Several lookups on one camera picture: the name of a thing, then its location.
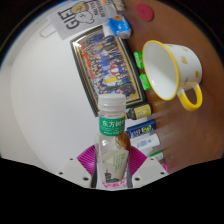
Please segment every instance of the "red object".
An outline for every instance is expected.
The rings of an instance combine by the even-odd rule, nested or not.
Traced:
[[[117,65],[111,65],[110,66],[110,72],[111,72],[112,75],[116,75],[117,73],[120,73]]]
[[[169,172],[169,168],[166,163],[163,164],[163,168],[166,170],[167,173]]]
[[[85,53],[83,54],[83,57],[84,57],[85,59],[88,59],[88,58],[89,58],[89,55],[85,52]]]
[[[90,62],[90,60],[87,60],[87,66],[88,66],[88,68],[91,68],[91,62]]]
[[[93,71],[92,70],[89,70],[89,73],[90,73],[91,78],[94,79],[95,78],[95,75],[93,74]]]
[[[136,6],[138,15],[144,20],[144,21],[151,21],[153,19],[154,13],[150,6],[140,3]]]

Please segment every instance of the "bottle cap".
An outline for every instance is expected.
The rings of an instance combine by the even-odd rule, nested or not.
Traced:
[[[98,108],[103,111],[121,111],[126,109],[124,94],[101,94],[98,99]]]

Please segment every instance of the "white mug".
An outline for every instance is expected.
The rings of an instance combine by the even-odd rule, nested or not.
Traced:
[[[159,41],[148,41],[143,47],[143,64],[151,87],[163,100],[176,95],[188,111],[195,111],[202,105],[199,83],[202,67],[197,55],[189,48]],[[197,103],[192,104],[185,91],[193,88]]]

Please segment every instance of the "black border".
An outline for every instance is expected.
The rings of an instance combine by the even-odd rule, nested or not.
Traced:
[[[81,37],[83,37],[83,36],[89,34],[89,33],[94,32],[94,30],[100,30],[100,29],[103,29],[103,27],[102,27],[101,25],[100,25],[100,26],[97,26],[97,27],[95,27],[95,28],[93,28],[93,29],[91,29],[91,30],[89,30],[89,31],[87,31],[87,32],[84,31],[81,35],[75,37],[73,40],[70,41],[70,45],[71,45],[71,48],[72,48],[72,53],[73,53],[73,56],[74,56],[74,59],[75,59],[76,67],[77,67],[77,69],[78,69],[79,76],[80,76],[80,79],[81,79],[81,81],[82,81],[83,88],[84,88],[84,90],[85,90],[86,96],[87,96],[87,98],[88,98],[89,104],[90,104],[90,106],[91,106],[91,108],[92,108],[92,110],[93,110],[93,113],[94,113],[95,117],[98,117],[98,112],[99,112],[99,110],[98,110],[98,111],[95,110],[95,107],[98,108],[98,105],[96,105],[95,102],[92,102],[91,97],[90,97],[90,95],[89,95],[89,92],[88,92],[88,90],[87,90],[87,88],[86,88],[86,82],[85,82],[85,80],[84,80],[84,77],[83,77],[83,75],[82,75],[81,68],[80,68],[80,66],[79,66],[80,63],[79,63],[78,58],[77,58],[77,56],[76,56],[76,54],[75,54],[75,51],[74,51],[73,42],[76,41],[76,40],[78,40],[79,38],[81,38]],[[141,92],[141,94],[142,94],[142,99],[139,99],[140,102],[135,103],[135,101],[139,101],[139,100],[133,100],[133,101],[131,102],[131,105],[127,105],[127,109],[128,109],[128,108],[132,108],[132,107],[139,106],[139,105],[141,105],[141,104],[146,103],[146,102],[147,102],[147,99],[146,99],[146,94],[145,94],[145,91],[144,91],[144,89],[143,89],[143,86],[142,86],[140,77],[139,77],[140,73],[139,73],[139,70],[137,69],[137,66],[136,66],[136,63],[135,63],[135,59],[134,59],[134,55],[133,55],[133,53],[131,52],[131,50],[130,50],[130,48],[129,48],[129,46],[128,46],[128,44],[126,43],[125,40],[122,40],[122,39],[120,39],[120,38],[117,38],[117,39],[118,39],[118,41],[122,42],[122,44],[124,45],[124,48],[125,48],[125,51],[126,51],[126,52],[123,52],[123,54],[125,54],[125,56],[129,58],[130,63],[132,64],[132,67],[133,67],[133,70],[134,70],[134,74],[133,74],[133,76],[135,77],[135,79],[136,79],[137,82],[138,82],[138,86],[139,86],[138,91]]]
[[[183,14],[187,19],[189,19],[191,22],[193,22],[202,32],[203,34],[208,38],[208,40],[211,42],[212,46],[216,50],[222,64],[224,65],[224,46],[221,42],[221,40],[217,37],[217,35],[212,31],[212,29],[202,20],[194,11],[192,11],[189,7],[184,5],[183,3],[177,1],[177,0],[157,0],[158,2],[161,2],[163,4],[166,4],[170,6],[173,9],[176,9],[178,12]],[[17,25],[16,27],[8,34],[5,41],[1,43],[0,47],[0,68],[2,66],[2,63],[4,61],[4,58],[8,51],[10,50],[10,47],[14,43],[14,41],[17,39],[17,37],[20,35],[21,32],[38,16],[40,16],[42,13],[46,12],[50,8],[56,6],[59,3],[62,3],[64,1],[61,0],[47,0],[45,2],[42,2],[39,6],[37,6],[35,9],[33,9],[28,15],[26,15]]]
[[[205,35],[209,42],[214,47],[216,53],[218,54],[222,64],[224,65],[224,45],[218,36],[213,32],[213,30],[205,23],[205,21],[198,16],[194,11],[183,3],[176,0],[157,0],[176,11],[184,15],[188,20],[190,20],[195,26],[199,28],[200,31]]]

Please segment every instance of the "framed picture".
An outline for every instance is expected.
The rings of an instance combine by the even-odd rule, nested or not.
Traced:
[[[104,36],[102,26],[71,41],[83,87],[98,116],[100,94],[124,94],[127,108],[146,102],[133,54],[126,42],[116,36]]]

